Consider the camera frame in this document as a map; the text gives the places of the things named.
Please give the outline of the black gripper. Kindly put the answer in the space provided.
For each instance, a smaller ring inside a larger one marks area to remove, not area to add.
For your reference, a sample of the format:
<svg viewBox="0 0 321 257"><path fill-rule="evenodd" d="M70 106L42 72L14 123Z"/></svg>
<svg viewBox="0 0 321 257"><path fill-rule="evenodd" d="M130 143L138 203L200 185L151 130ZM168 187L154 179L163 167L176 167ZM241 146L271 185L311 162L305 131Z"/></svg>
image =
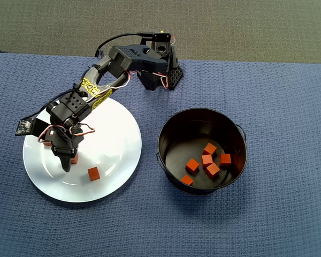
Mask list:
<svg viewBox="0 0 321 257"><path fill-rule="evenodd" d="M83 135L73 135L61 126L53 126L53 135L49 132L51 150L58 156L65 172L71 169L71 159L77 154L79 143L84 139Z"/></svg>

